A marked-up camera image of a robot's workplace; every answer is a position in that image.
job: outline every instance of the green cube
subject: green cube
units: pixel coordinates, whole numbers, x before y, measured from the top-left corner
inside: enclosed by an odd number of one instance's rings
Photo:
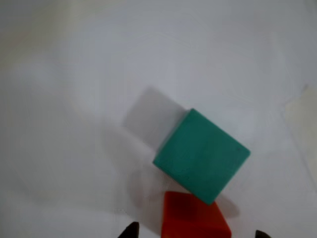
[[[212,204],[250,151],[191,109],[163,143],[154,164],[206,204]]]

